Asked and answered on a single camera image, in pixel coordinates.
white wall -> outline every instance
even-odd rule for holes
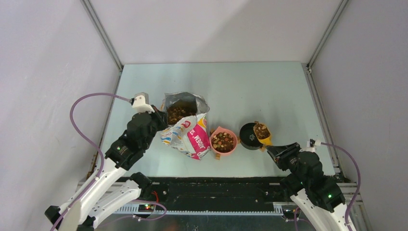
[[[118,70],[78,0],[1,1],[0,57],[0,227],[46,231],[44,211],[73,194],[95,153],[71,104],[113,92]],[[94,141],[109,106],[101,97],[75,111]]]
[[[407,230],[408,1],[351,1],[312,74],[374,230]]]
[[[94,0],[121,61],[308,62],[340,0]]]

light blue table surface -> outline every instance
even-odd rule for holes
[[[299,62],[127,64],[117,94],[132,98],[136,93],[146,92],[149,103],[160,107],[164,93],[179,91],[204,96],[211,108],[207,115],[208,129],[222,126],[238,135],[242,125],[259,121],[267,124],[272,132],[274,145],[298,142],[304,147],[309,138],[324,141]],[[102,142],[103,152],[123,133],[134,114],[129,103],[115,100]],[[334,175],[328,149],[319,147],[317,153],[325,174]],[[231,156],[216,160],[210,151],[199,161],[161,143],[159,134],[126,176],[139,171],[151,177],[289,174],[279,170],[267,152],[249,151],[239,145]]]

pink bowl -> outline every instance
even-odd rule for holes
[[[219,134],[220,132],[222,132],[222,133],[226,132],[226,133],[228,133],[228,134],[233,138],[234,148],[233,148],[230,152],[228,152],[228,153],[221,153],[221,152],[215,150],[215,148],[213,147],[213,144],[212,144],[213,137],[214,137],[215,135]],[[213,150],[214,153],[220,154],[221,156],[231,155],[231,153],[232,153],[232,152],[235,150],[235,148],[237,147],[237,143],[238,143],[237,136],[236,136],[231,130],[228,130],[228,129],[225,129],[225,128],[222,128],[222,127],[218,127],[218,128],[213,132],[213,134],[211,134],[211,136],[210,136],[211,149]]]

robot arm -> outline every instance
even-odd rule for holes
[[[140,194],[149,188],[151,182],[143,174],[137,173],[132,175],[124,188],[100,200],[109,187],[143,157],[156,132],[167,127],[165,114],[148,104],[147,94],[137,94],[131,104],[138,113],[132,117],[127,129],[105,153],[104,164],[99,166],[102,169],[98,168],[67,202],[60,207],[50,206],[46,210],[45,215],[53,224],[60,219],[56,226],[57,229],[62,221],[60,216],[68,209],[73,200],[81,202],[78,230],[88,231],[96,228],[124,204],[139,198]]]
[[[323,174],[315,141],[310,140],[308,146],[301,149],[293,143],[267,147],[279,169],[291,172],[280,184],[317,231],[349,231],[344,218],[344,196],[336,181]],[[352,223],[348,225],[356,230]]]

cable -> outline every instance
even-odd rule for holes
[[[118,99],[121,99],[121,100],[124,100],[124,101],[127,101],[127,102],[130,102],[130,99],[127,99],[127,98],[124,98],[124,97],[122,97],[122,96],[118,96],[118,95],[115,95],[115,94],[111,94],[111,93],[92,93],[92,94],[84,95],[84,96],[82,96],[81,98],[77,99],[77,101],[75,101],[75,103],[72,105],[71,111],[69,112],[69,118],[70,118],[70,120],[71,120],[72,126],[74,126],[75,130],[78,132],[78,134],[79,134],[80,136],[82,136],[82,138],[84,138],[89,144],[91,144],[93,147],[95,147],[96,150],[98,151],[99,157],[100,157],[100,159],[101,159],[101,166],[99,167],[99,170],[98,170],[98,172],[96,173],[96,177],[99,177],[99,176],[101,175],[102,168],[103,168],[103,165],[104,165],[103,153],[102,153],[101,149],[99,148],[99,146],[98,146],[97,144],[95,144],[93,141],[91,141],[87,136],[85,136],[85,135],[81,132],[81,130],[79,130],[78,126],[75,124],[75,121],[74,121],[74,109],[75,109],[76,105],[77,105],[80,101],[82,101],[82,100],[84,100],[84,99],[86,99],[86,98],[89,98],[89,97],[92,97],[92,96],[97,96],[97,95],[111,96],[111,97],[115,97],[115,98],[118,98]],[[95,181],[96,181],[95,179],[92,179],[92,181],[89,183],[89,185],[88,185],[87,187],[85,187],[84,190],[82,190],[82,192],[81,192],[74,200],[72,200],[72,202],[68,205],[68,207],[65,209],[65,211],[64,211],[64,212],[60,215],[60,217],[55,221],[55,223],[53,224],[53,226],[52,226],[52,228],[51,228],[50,231],[54,231],[54,229],[58,226],[58,224],[59,224],[60,221],[63,219],[63,217],[65,216],[65,214],[68,212],[68,209],[70,209],[71,206],[75,203],[75,201],[79,200],[79,199],[87,192],[87,190],[95,183]]]
[[[299,229],[298,229],[298,227],[297,227],[297,219],[296,219],[296,214],[297,214],[297,211],[299,210],[299,207],[297,207],[295,210],[294,210],[294,228],[296,229],[296,231],[299,231]]]
[[[157,195],[157,192],[153,191],[152,194],[156,196],[156,202],[159,203],[159,195]]]
[[[296,208],[296,210],[295,210],[295,212],[294,212],[294,219],[287,219],[287,218],[285,217],[285,215],[281,216],[281,218],[284,219],[284,220],[286,220],[286,222],[288,222],[288,221],[294,221],[294,222],[295,222],[295,229],[296,229],[297,231],[298,231],[298,227],[297,227],[297,222],[298,222],[298,221],[307,222],[313,229],[315,229],[315,227],[312,225],[312,223],[311,223],[309,220],[307,220],[307,219],[302,219],[302,218],[297,218],[296,213],[297,213],[297,210],[298,210],[298,209],[300,209],[300,208],[299,208],[299,207]]]
[[[322,142],[321,144],[326,145],[326,146],[329,146],[329,147],[334,147],[334,148],[337,148],[337,149],[343,151],[343,152],[351,159],[351,161],[353,161],[353,164],[354,164],[354,166],[356,167],[356,171],[357,171],[357,189],[356,189],[356,191],[354,192],[354,195],[353,195],[353,197],[351,198],[350,203],[347,205],[347,209],[345,210],[345,215],[344,215],[345,223],[346,223],[346,225],[347,225],[347,227],[348,227],[348,230],[349,230],[349,231],[353,231],[353,229],[350,227],[350,225],[348,225],[348,224],[349,224],[349,222],[348,222],[348,217],[350,216],[351,207],[353,206],[353,203],[354,203],[354,201],[355,201],[356,198],[357,198],[357,194],[358,194],[358,192],[360,191],[360,186],[361,186],[360,169],[358,168],[358,165],[357,165],[356,160],[355,160],[355,159],[351,156],[351,154],[348,153],[348,151],[346,151],[344,148],[339,147],[339,146],[334,145],[334,144],[330,144],[330,143],[323,143],[323,142]]]
[[[134,202],[141,202],[141,203],[144,203],[144,204],[158,205],[158,206],[160,206],[161,208],[164,209],[164,213],[162,215],[156,217],[156,218],[141,218],[141,217],[138,217],[138,216],[136,216],[134,214],[133,215],[127,215],[127,216],[119,217],[119,218],[117,218],[117,219],[115,219],[113,221],[110,221],[110,222],[106,223],[106,224],[100,225],[99,227],[102,228],[102,227],[108,226],[108,225],[110,225],[110,224],[112,224],[114,222],[117,222],[118,220],[122,220],[122,219],[126,219],[126,218],[137,218],[138,220],[157,220],[157,219],[160,219],[160,218],[164,217],[166,215],[166,213],[167,213],[167,208],[164,205],[162,205],[161,203],[157,203],[157,202],[153,202],[153,201],[143,201],[143,200],[134,200]]]

